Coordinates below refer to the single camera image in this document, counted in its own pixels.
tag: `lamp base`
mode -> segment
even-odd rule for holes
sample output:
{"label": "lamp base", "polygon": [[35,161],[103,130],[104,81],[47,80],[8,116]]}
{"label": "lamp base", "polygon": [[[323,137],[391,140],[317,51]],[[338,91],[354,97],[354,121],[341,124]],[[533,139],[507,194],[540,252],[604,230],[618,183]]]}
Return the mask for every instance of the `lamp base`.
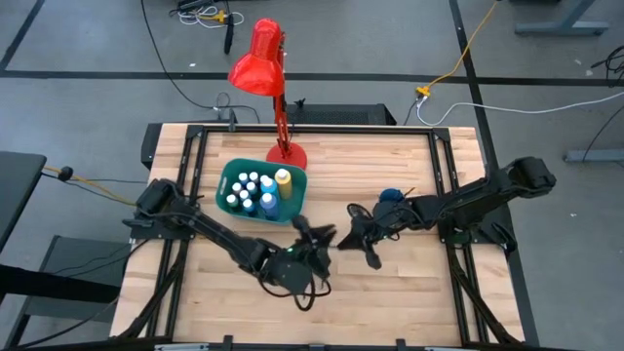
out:
{"label": "lamp base", "polygon": [[282,157],[282,150],[279,145],[271,147],[269,153],[266,154],[266,161],[297,166],[304,171],[305,167],[308,165],[308,157],[303,147],[294,142],[291,142],[291,154],[286,158]]}

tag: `lamp arm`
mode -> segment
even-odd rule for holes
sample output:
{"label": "lamp arm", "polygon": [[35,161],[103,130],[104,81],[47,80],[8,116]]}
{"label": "lamp arm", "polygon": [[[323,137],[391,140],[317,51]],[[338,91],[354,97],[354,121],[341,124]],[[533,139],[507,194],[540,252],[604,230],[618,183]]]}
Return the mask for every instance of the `lamp arm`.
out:
{"label": "lamp arm", "polygon": [[[284,69],[284,43],[286,33],[282,32],[280,48],[277,52],[277,61]],[[281,94],[275,98],[275,124],[277,125],[278,144],[282,150],[282,157],[286,158],[291,153],[291,141],[289,140],[289,121],[286,114],[286,95]]]}

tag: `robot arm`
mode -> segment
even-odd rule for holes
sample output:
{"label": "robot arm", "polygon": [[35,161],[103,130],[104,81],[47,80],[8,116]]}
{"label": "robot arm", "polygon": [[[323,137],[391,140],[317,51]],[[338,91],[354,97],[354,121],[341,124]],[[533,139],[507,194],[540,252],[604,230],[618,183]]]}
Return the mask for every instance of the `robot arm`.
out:
{"label": "robot arm", "polygon": [[136,202],[134,219],[124,220],[131,227],[155,227],[160,221],[173,230],[191,230],[224,250],[239,268],[254,275],[261,284],[285,288],[291,295],[305,294],[313,275],[324,282],[329,278],[328,246],[335,235],[333,225],[310,228],[299,216],[292,223],[299,238],[289,248],[280,248],[263,239],[241,236],[221,225],[199,207],[189,205],[181,189],[168,179],[151,182]]}
{"label": "robot arm", "polygon": [[381,240],[398,238],[404,229],[431,229],[446,218],[452,219],[456,229],[471,229],[488,213],[516,197],[548,194],[556,181],[541,159],[526,157],[443,196],[380,197],[372,214],[351,204],[347,211],[352,217],[352,229],[338,249],[362,250],[369,266],[379,269],[381,262],[373,245]]}

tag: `wooden table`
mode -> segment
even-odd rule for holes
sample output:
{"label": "wooden table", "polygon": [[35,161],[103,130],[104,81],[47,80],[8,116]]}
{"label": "wooden table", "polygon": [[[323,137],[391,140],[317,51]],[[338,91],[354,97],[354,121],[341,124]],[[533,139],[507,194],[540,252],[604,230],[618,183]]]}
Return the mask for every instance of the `wooden table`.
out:
{"label": "wooden table", "polygon": [[[163,126],[150,179],[176,179],[186,128],[185,124]],[[459,184],[483,176],[475,130],[450,128],[449,133]],[[237,219],[215,204],[215,188],[225,164],[239,157],[264,159],[275,138],[270,133],[210,133],[200,187],[205,197],[199,203],[207,215],[241,235],[288,246],[296,237],[290,226]],[[293,141],[308,155],[303,214],[314,226],[335,224],[335,244],[350,230],[347,204],[372,209],[387,187],[436,193],[426,137],[295,133]],[[445,165],[441,145],[439,149]],[[196,154],[195,144],[192,160]],[[191,176],[187,174],[185,193]],[[153,240],[130,259],[111,335],[123,331],[152,295],[162,247],[162,241]],[[311,311],[300,312],[291,298],[264,292],[224,250],[206,239],[195,239],[186,261],[175,341],[221,342],[224,335],[232,334],[237,343],[393,345],[404,338],[408,345],[460,345],[446,250],[437,231],[405,231],[399,242],[383,241],[375,249],[383,262],[377,271],[367,266],[362,252],[331,251],[333,292],[317,299]],[[484,300],[510,334],[523,339],[503,251],[495,245],[473,245],[473,251]],[[471,338],[476,340],[472,306],[465,295],[464,300]],[[168,306],[167,299],[163,306]],[[164,330],[166,312],[163,307],[157,334]]]}

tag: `teal basket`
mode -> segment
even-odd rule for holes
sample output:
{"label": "teal basket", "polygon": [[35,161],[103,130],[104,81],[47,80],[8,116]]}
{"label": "teal basket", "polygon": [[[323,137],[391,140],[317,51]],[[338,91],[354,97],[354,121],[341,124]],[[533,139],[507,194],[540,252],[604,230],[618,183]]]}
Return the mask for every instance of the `teal basket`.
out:
{"label": "teal basket", "polygon": [[[257,172],[259,176],[270,176],[274,179],[275,173],[279,169],[285,169],[291,173],[292,196],[288,200],[280,199],[278,205],[280,207],[280,216],[276,220],[266,218],[264,210],[258,201],[254,201],[255,207],[257,208],[256,216],[250,216],[242,210],[238,212],[233,211],[227,205],[225,198],[227,195],[232,193],[232,184],[238,181],[239,174]],[[293,217],[301,213],[303,201],[305,200],[305,190],[307,188],[307,184],[308,177],[299,167],[250,159],[234,159],[228,162],[227,165],[225,165],[225,168],[223,168],[223,172],[221,172],[221,179],[219,181],[218,190],[215,196],[216,205],[223,211],[240,218],[286,224],[289,223]]]}

